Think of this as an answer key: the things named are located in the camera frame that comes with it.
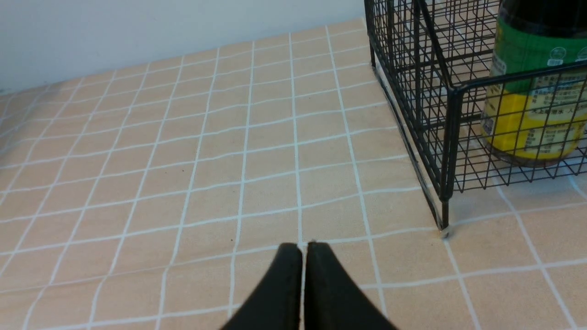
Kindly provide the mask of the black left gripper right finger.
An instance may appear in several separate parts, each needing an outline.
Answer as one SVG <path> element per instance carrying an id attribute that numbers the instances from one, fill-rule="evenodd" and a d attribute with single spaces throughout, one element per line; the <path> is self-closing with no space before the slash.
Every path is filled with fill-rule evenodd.
<path id="1" fill-rule="evenodd" d="M 396 330 L 350 278 L 331 246 L 310 242 L 306 255 L 306 330 Z"/>

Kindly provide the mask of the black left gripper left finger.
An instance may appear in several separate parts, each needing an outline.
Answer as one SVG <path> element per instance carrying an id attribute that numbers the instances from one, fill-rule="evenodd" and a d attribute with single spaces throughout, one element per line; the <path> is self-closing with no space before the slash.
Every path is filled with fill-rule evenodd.
<path id="1" fill-rule="evenodd" d="M 299 329 L 302 269 L 298 246 L 281 243 L 263 278 L 222 329 Z"/>

